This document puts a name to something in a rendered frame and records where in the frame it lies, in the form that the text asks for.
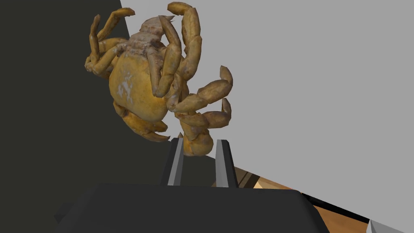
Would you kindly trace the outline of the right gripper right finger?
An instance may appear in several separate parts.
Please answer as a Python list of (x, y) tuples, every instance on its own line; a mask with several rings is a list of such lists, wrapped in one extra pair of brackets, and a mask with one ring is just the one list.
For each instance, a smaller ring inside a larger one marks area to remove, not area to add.
[(216, 186), (238, 188), (239, 183), (237, 181), (230, 145), (227, 140), (217, 140), (215, 161)]

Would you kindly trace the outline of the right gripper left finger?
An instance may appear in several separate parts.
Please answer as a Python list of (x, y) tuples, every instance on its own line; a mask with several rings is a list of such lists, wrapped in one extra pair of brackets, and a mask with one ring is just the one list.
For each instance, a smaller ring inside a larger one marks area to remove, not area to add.
[(179, 186), (182, 181), (184, 160), (183, 138), (173, 138), (161, 176), (161, 185)]

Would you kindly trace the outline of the yellow brown crab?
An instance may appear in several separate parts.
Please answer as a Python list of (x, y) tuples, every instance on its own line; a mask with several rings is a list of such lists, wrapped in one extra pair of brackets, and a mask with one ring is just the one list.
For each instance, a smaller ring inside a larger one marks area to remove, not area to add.
[(233, 87), (229, 69), (220, 67), (220, 78), (190, 93), (187, 82), (195, 75), (202, 51), (201, 25), (196, 8), (171, 2), (170, 16), (145, 20), (140, 30), (125, 38), (109, 38), (131, 8), (112, 12), (101, 30), (100, 15), (91, 24), (91, 53), (85, 68), (108, 80), (116, 113), (143, 138), (163, 142), (168, 112), (180, 121), (184, 154), (205, 156), (213, 149), (210, 129), (229, 124), (232, 110), (227, 95)]

